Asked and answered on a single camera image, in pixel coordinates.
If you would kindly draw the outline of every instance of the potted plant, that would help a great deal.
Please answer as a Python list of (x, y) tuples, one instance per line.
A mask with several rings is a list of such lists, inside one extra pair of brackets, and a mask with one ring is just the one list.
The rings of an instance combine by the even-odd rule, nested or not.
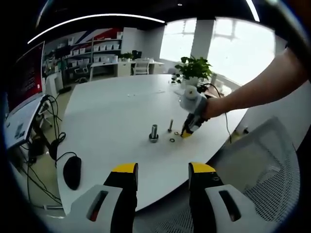
[[(182, 74), (183, 81), (186, 85), (197, 86), (200, 78), (203, 80), (208, 80), (212, 75), (212, 71), (209, 69), (211, 64), (209, 64), (207, 59), (204, 59), (203, 57), (198, 59), (194, 58), (193, 56), (190, 58), (182, 57), (181, 62), (183, 64), (175, 65), (175, 68), (179, 69), (180, 73)], [(175, 75), (173, 80), (176, 80), (178, 83), (180, 83), (181, 80), (179, 77), (180, 75)]]
[(130, 53), (130, 52), (126, 52), (126, 53), (123, 53), (123, 54), (120, 54), (119, 58), (121, 58), (123, 61), (130, 61), (131, 59), (133, 59), (133, 54)]

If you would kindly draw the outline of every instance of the hand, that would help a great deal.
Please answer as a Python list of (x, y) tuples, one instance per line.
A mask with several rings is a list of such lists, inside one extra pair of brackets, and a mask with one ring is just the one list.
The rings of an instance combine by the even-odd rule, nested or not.
[(207, 107), (203, 113), (203, 118), (210, 119), (218, 117), (227, 112), (224, 98), (209, 98), (207, 100)]

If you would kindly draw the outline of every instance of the human arm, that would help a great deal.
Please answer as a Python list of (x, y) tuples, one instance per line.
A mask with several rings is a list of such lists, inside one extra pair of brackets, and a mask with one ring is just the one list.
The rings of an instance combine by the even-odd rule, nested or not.
[(306, 70), (287, 48), (254, 80), (226, 97), (209, 99), (204, 117), (209, 119), (231, 110), (271, 103), (292, 93), (307, 79)]

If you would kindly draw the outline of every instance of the screw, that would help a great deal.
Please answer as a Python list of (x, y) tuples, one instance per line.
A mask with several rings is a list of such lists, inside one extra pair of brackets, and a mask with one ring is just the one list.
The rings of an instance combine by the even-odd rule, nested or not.
[(170, 126), (167, 129), (168, 132), (172, 132), (172, 126), (173, 126), (173, 119), (171, 119)]
[(156, 131), (157, 131), (157, 125), (152, 125), (151, 134), (149, 134), (149, 140), (153, 143), (157, 142), (159, 138), (159, 135), (156, 134)]

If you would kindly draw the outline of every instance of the computer mouse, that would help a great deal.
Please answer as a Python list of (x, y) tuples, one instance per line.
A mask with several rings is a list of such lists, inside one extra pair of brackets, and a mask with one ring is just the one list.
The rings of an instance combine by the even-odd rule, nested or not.
[(77, 190), (81, 178), (81, 159), (77, 156), (70, 157), (63, 168), (64, 180), (72, 190)]

